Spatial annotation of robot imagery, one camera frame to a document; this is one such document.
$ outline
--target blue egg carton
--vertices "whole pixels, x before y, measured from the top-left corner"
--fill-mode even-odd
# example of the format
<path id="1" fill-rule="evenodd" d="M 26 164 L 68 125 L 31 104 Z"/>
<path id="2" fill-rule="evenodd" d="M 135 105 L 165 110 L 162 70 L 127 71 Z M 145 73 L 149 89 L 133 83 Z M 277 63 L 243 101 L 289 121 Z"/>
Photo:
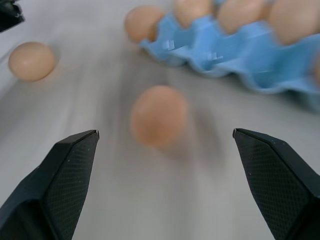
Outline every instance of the blue egg carton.
<path id="1" fill-rule="evenodd" d="M 170 13 L 159 22 L 156 41 L 144 39 L 140 46 L 169 66 L 188 64 L 213 78 L 238 74 L 255 92 L 297 92 L 307 107 L 320 112 L 320 87 L 311 75 L 320 53 L 320 34 L 283 46 L 265 21 L 227 35 L 213 16 L 198 18 L 184 29 Z"/>

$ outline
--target white table surface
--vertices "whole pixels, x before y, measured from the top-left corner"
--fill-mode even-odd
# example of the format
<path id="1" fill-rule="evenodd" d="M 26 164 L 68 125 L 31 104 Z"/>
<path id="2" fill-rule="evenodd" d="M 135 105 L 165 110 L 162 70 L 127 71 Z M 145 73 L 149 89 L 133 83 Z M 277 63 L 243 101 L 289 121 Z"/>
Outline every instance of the white table surface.
<path id="1" fill-rule="evenodd" d="M 0 205 L 53 144 L 98 129 L 91 182 L 75 240 L 272 240 L 249 190 L 234 128 L 287 141 L 320 173 L 320 115 L 287 95 L 259 95 L 239 80 L 203 78 L 155 63 L 129 43 L 125 14 L 170 0 L 22 0 L 26 22 L 0 34 Z M 17 81 L 7 67 L 19 43 L 52 46 L 45 80 Z M 172 150 L 132 138 L 130 107 L 156 84 L 190 104 L 188 135 Z"/>

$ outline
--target brown egg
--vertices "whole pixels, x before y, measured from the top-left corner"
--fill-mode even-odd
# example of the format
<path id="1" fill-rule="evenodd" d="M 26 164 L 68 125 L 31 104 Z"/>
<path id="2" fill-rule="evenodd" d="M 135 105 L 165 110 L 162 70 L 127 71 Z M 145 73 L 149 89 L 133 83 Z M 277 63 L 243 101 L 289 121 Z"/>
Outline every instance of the brown egg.
<path id="1" fill-rule="evenodd" d="M 290 45 L 319 33 L 319 17 L 319 0 L 276 0 L 268 21 L 277 40 Z"/>
<path id="2" fill-rule="evenodd" d="M 138 142 L 149 147 L 164 147 L 179 138 L 187 122 L 188 104 L 169 86 L 145 91 L 131 112 L 131 130 Z"/>
<path id="3" fill-rule="evenodd" d="M 124 28 L 130 40 L 136 44 L 143 39 L 157 39 L 157 25 L 166 12 L 157 6 L 142 5 L 132 9 L 125 17 Z"/>
<path id="4" fill-rule="evenodd" d="M 212 0 L 175 0 L 174 16 L 183 28 L 190 27 L 198 18 L 214 15 L 214 11 Z"/>
<path id="5" fill-rule="evenodd" d="M 11 53 L 8 65 L 14 76 L 33 82 L 43 79 L 55 68 L 55 56 L 41 42 L 26 42 Z"/>
<path id="6" fill-rule="evenodd" d="M 217 21 L 227 34 L 266 17 L 267 0 L 226 0 L 217 13 Z"/>

